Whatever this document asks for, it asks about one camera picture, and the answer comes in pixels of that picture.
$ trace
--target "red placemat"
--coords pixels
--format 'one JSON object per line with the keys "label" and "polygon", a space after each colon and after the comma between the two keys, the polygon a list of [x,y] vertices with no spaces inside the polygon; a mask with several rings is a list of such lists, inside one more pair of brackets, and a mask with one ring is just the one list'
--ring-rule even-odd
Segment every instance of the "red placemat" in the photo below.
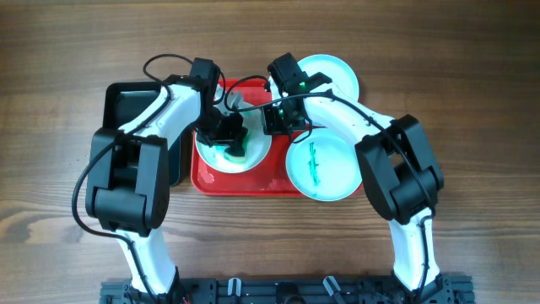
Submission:
{"label": "red placemat", "polygon": [[[227,80],[227,87],[236,82]],[[245,102],[254,106],[269,102],[272,94],[262,87],[264,80],[253,79],[238,85]],[[293,133],[293,138],[301,132]],[[286,135],[272,136],[272,146],[261,163],[249,171],[230,174],[214,170],[200,157],[193,141],[192,183],[197,190],[207,195],[219,196],[301,196],[289,180],[285,169],[285,158],[290,142]]]}

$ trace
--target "black and white robotic arm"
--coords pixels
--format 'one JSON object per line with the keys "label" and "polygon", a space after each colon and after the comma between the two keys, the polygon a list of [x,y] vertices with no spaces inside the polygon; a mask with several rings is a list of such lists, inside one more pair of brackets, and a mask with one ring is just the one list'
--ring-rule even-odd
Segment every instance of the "black and white robotic arm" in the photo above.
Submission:
{"label": "black and white robotic arm", "polygon": [[[307,77],[290,54],[276,59],[268,71],[271,83],[286,97],[262,108],[265,119],[281,120],[280,129],[265,131],[287,133],[292,120],[309,119],[355,147],[366,195],[389,221],[396,257],[393,275],[410,300],[405,296],[403,302],[428,300],[440,277],[433,250],[432,218],[443,178],[418,121],[411,116],[396,120],[348,100],[339,84],[323,74]],[[219,67],[213,62],[196,58],[190,75],[171,76],[167,82],[170,90],[162,87],[157,99],[137,118],[118,130],[100,129],[93,138],[91,158],[107,144],[116,141],[116,146],[89,173],[86,210],[102,228],[131,242],[128,246],[125,240],[119,240],[132,271],[129,288],[138,290],[139,295],[155,295],[159,303],[189,302],[185,295],[178,296],[183,294],[178,287],[179,270],[170,259],[160,228],[169,203],[168,148],[187,128],[196,130],[197,140],[204,144],[224,144],[232,149],[239,149],[237,143],[245,135],[239,113],[226,117],[213,106],[219,75]],[[326,93],[308,95],[315,87],[322,87]],[[132,132],[160,107],[162,110],[145,128]],[[280,118],[274,115],[278,111]],[[397,153],[404,154],[408,164],[393,165],[390,157]],[[152,299],[141,296],[132,302]]]}

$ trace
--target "brown table surface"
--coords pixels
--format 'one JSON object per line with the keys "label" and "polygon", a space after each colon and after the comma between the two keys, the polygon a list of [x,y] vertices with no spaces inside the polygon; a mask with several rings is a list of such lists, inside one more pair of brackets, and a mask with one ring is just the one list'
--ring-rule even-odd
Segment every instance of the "brown table surface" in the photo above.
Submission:
{"label": "brown table surface", "polygon": [[[101,281],[130,275],[114,241],[76,226],[70,198],[106,87],[144,80],[162,52],[211,58],[228,78],[265,74],[285,52],[341,57],[368,107],[424,125],[445,175],[441,269],[470,274],[478,303],[540,302],[533,1],[0,3],[0,302],[96,303]],[[389,274],[394,260],[364,192],[332,204],[210,198],[188,179],[163,227],[182,277]]]}

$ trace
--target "teal marking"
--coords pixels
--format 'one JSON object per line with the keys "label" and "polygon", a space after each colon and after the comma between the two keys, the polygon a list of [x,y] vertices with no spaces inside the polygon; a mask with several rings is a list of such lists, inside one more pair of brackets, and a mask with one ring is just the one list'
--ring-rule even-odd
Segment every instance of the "teal marking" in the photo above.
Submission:
{"label": "teal marking", "polygon": [[317,187],[321,183],[321,180],[317,176],[317,167],[319,166],[319,164],[315,162],[315,148],[313,147],[314,144],[315,143],[313,142],[310,143],[311,160],[308,161],[307,164],[310,166],[310,174],[311,178],[313,178],[313,184],[315,185],[315,187]]}

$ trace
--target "robotic hand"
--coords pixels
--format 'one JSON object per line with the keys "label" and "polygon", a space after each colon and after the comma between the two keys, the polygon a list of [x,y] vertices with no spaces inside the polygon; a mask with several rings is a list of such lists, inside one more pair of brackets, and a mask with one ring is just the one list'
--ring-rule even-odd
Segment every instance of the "robotic hand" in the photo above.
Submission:
{"label": "robotic hand", "polygon": [[[233,86],[224,95],[231,111],[226,116],[214,107],[219,67],[196,58],[190,74],[171,75],[138,117],[95,133],[91,161],[79,181],[88,174],[86,211],[112,233],[92,231],[82,223],[77,188],[73,216],[86,231],[118,239],[132,271],[131,280],[104,283],[101,302],[474,303],[470,277],[441,274],[435,263],[432,219],[443,176],[418,121],[409,115],[394,120],[348,100],[323,73],[308,77],[289,53],[271,63],[268,72],[266,89],[272,85],[282,98],[240,110],[227,104]],[[325,91],[311,93],[315,88]],[[355,147],[365,193],[375,211],[389,220],[396,256],[392,277],[353,283],[332,276],[322,283],[180,279],[160,228],[169,204],[168,150],[184,130],[193,128],[201,143],[227,145],[229,153],[241,155],[246,129],[240,112],[255,108],[262,110],[267,134],[290,136],[305,127],[305,120],[315,120]],[[390,161],[394,154],[403,158],[397,166]],[[243,296],[242,286],[250,288],[251,296]]]}

